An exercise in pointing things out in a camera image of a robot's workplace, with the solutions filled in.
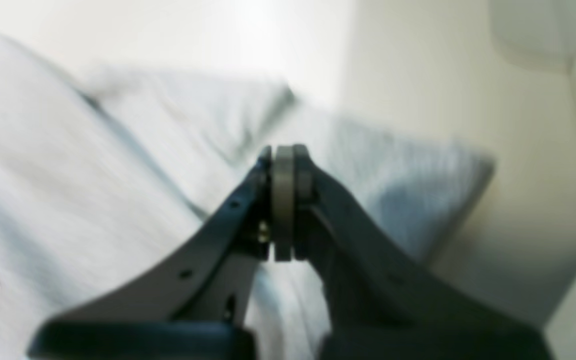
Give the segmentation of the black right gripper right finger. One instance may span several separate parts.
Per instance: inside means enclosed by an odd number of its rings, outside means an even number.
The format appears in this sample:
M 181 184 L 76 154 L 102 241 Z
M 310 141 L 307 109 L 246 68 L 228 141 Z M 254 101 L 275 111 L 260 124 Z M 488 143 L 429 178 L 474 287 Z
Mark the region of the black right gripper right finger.
M 295 145 L 294 255 L 323 283 L 320 360 L 551 360 L 539 330 L 416 264 Z

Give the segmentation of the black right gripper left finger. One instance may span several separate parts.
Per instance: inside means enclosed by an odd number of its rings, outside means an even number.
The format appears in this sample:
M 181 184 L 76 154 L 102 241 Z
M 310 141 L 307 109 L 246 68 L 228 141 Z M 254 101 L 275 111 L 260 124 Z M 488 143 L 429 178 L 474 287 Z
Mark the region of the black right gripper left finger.
M 32 360 L 253 360 L 243 328 L 253 277 L 294 257 L 295 148 L 267 146 L 199 231 L 105 296 L 46 321 Z

